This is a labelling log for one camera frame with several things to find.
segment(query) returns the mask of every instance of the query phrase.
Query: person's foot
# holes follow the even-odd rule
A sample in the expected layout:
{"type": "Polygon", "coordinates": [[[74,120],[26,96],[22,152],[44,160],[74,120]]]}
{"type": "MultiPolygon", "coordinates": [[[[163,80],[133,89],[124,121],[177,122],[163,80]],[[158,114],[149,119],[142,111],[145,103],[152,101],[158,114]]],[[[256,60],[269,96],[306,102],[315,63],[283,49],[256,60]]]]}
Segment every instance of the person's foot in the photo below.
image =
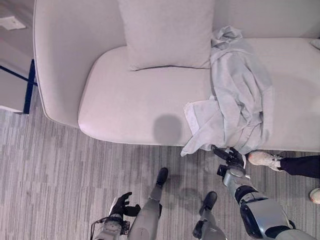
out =
{"type": "Polygon", "coordinates": [[[162,187],[167,181],[168,173],[169,173],[168,168],[166,167],[161,168],[158,173],[158,176],[156,177],[156,184],[162,187]]]}
{"type": "Polygon", "coordinates": [[[282,171],[280,160],[282,156],[276,154],[270,154],[264,151],[252,151],[248,155],[248,161],[253,165],[268,166],[274,171],[282,171]]]}
{"type": "Polygon", "coordinates": [[[309,198],[314,204],[320,204],[320,188],[315,188],[309,193],[309,198]]]}
{"type": "Polygon", "coordinates": [[[212,210],[212,208],[214,207],[214,205],[217,201],[217,198],[218,198],[218,195],[216,194],[215,191],[208,192],[208,194],[205,196],[205,198],[203,200],[202,207],[199,210],[200,216],[202,215],[202,213],[205,209],[210,210],[210,211],[212,210]]]}

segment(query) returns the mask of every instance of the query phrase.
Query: sofa backrest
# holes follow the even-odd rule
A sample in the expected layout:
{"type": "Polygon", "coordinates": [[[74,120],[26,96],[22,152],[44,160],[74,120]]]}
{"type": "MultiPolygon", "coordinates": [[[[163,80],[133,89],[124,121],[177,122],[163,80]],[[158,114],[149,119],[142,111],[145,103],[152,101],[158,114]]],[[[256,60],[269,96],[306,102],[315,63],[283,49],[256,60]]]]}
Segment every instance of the sofa backrest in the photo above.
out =
{"type": "MultiPolygon", "coordinates": [[[[243,29],[247,38],[317,38],[320,0],[216,0],[213,26],[226,25],[243,29]]],[[[117,0],[36,0],[33,49],[46,116],[78,127],[78,108],[93,63],[125,44],[117,0]]]]}
{"type": "Polygon", "coordinates": [[[319,38],[320,0],[215,0],[213,28],[245,38],[319,38]]]}

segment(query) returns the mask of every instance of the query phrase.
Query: white sofa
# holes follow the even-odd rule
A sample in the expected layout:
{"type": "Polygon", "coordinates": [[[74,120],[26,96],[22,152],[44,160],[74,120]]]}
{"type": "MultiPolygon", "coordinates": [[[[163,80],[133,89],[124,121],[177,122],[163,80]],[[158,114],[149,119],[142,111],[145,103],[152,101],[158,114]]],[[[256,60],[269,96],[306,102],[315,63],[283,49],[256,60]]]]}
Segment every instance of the white sofa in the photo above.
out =
{"type": "MultiPolygon", "coordinates": [[[[214,29],[243,30],[275,89],[269,150],[320,152],[320,0],[216,0],[214,29]]],[[[128,71],[117,0],[36,0],[36,74],[45,115],[103,141],[183,146],[187,102],[208,99],[209,69],[128,71]]]]}

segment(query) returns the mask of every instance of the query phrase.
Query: white sneaker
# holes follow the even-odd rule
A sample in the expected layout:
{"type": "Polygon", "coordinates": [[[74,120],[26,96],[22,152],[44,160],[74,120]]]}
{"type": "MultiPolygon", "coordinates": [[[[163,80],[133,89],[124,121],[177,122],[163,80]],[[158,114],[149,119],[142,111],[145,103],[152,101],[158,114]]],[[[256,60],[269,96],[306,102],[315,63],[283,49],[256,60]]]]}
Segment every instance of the white sneaker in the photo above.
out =
{"type": "Polygon", "coordinates": [[[320,204],[320,188],[315,188],[309,193],[309,198],[314,204],[320,204]]]}
{"type": "Polygon", "coordinates": [[[268,166],[274,171],[281,172],[283,170],[279,170],[281,168],[280,160],[283,159],[282,156],[276,154],[270,154],[264,151],[252,151],[249,153],[248,160],[253,165],[262,165],[268,166]]]}

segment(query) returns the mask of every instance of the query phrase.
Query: floor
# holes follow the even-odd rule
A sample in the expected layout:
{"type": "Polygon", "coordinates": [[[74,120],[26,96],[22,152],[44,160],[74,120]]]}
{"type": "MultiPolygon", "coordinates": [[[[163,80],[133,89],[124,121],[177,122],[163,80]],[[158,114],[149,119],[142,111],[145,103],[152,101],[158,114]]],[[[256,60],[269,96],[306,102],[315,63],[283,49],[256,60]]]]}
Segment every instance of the floor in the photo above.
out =
{"type": "MultiPolygon", "coordinates": [[[[161,200],[158,240],[194,240],[201,199],[212,190],[218,193],[214,215],[227,238],[251,239],[236,202],[216,175],[222,160],[211,152],[180,157],[181,147],[90,138],[48,120],[36,90],[30,115],[0,110],[0,121],[2,240],[88,240],[90,224],[106,216],[114,197],[132,191],[130,202],[143,205],[164,166],[170,176],[161,200]]],[[[297,228],[320,239],[320,205],[308,200],[309,191],[320,185],[318,179],[263,166],[248,165],[247,172],[261,192],[282,204],[297,228]]]]}

